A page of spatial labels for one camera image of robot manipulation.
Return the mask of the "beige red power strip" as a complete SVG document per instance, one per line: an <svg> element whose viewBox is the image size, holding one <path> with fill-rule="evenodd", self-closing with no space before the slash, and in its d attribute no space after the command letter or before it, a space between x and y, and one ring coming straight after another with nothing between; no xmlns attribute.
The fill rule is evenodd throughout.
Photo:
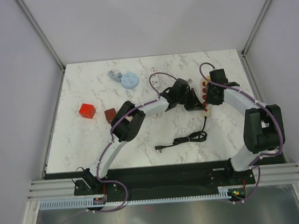
<svg viewBox="0 0 299 224"><path fill-rule="evenodd" d="M207 116L208 118L211 116L211 108L212 105L208 104L206 101L207 98L207 86L208 86L208 81L204 78L201 78L201 88L200 88L200 98L202 99L202 105L205 108L204 114L205 116Z"/></svg>

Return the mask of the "black plug with cable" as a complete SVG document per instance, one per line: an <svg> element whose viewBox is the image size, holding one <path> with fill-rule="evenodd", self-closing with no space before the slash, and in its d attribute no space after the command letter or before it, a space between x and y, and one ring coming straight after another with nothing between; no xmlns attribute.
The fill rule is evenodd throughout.
<svg viewBox="0 0 299 224"><path fill-rule="evenodd" d="M175 147L177 145L181 145L184 143L201 143L205 142L207 139L207 132L205 131L205 126L207 122L207 116L204 117L204 124L201 130L192 132L191 134L185 136L185 137L179 137L175 138L170 145L157 145L155 146L155 150L160 153L163 149L169 148L169 147Z"/></svg>

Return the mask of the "white power strip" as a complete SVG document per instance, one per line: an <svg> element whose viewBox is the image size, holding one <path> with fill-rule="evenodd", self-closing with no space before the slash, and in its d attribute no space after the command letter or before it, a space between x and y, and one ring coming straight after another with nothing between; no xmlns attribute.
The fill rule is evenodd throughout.
<svg viewBox="0 0 299 224"><path fill-rule="evenodd" d="M157 70L156 70L156 67L155 66L151 66L149 69L148 69L148 76L151 80L151 84L154 88L156 89L159 89L161 87L161 84L160 84L160 79L158 77L158 75L156 74Z"/></svg>

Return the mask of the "dark red carp adapter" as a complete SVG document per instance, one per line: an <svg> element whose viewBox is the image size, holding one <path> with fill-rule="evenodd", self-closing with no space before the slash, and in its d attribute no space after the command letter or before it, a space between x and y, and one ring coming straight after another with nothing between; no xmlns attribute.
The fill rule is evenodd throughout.
<svg viewBox="0 0 299 224"><path fill-rule="evenodd" d="M104 115L105 115L107 123L111 124L111 122L113 121L113 119L116 116L115 108L110 108L110 109L105 110Z"/></svg>

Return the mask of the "red socket cube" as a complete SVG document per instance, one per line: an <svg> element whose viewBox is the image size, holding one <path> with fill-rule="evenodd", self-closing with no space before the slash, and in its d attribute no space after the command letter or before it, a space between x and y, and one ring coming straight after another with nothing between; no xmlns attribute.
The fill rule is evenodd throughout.
<svg viewBox="0 0 299 224"><path fill-rule="evenodd" d="M83 103L79 109L79 114L86 119L93 119L96 109L92 104Z"/></svg>

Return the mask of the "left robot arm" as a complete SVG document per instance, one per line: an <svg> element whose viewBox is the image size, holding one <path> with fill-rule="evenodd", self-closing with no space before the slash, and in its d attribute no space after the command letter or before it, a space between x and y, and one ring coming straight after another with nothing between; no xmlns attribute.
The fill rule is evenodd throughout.
<svg viewBox="0 0 299 224"><path fill-rule="evenodd" d="M156 114L167 112L177 105L183 105L186 111L204 111L205 107L198 99L196 92L184 79L177 79L172 87L168 87L158 97L144 104L126 101L111 122L110 140L106 148L94 163L86 169L94 177L90 177L85 188L92 194L103 189L103 179L119 151L132 141L140 131L143 121Z"/></svg>

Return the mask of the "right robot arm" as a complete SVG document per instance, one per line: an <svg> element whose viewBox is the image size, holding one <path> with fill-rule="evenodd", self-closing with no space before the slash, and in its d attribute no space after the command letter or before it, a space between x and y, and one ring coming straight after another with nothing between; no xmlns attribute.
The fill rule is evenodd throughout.
<svg viewBox="0 0 299 224"><path fill-rule="evenodd" d="M231 168L225 179L231 185L243 179L243 171L258 160L281 154L285 143L282 111L278 105L268 105L247 94L236 82L229 82L225 71L210 71L206 103L227 103L244 116L243 141L239 152L230 158Z"/></svg>

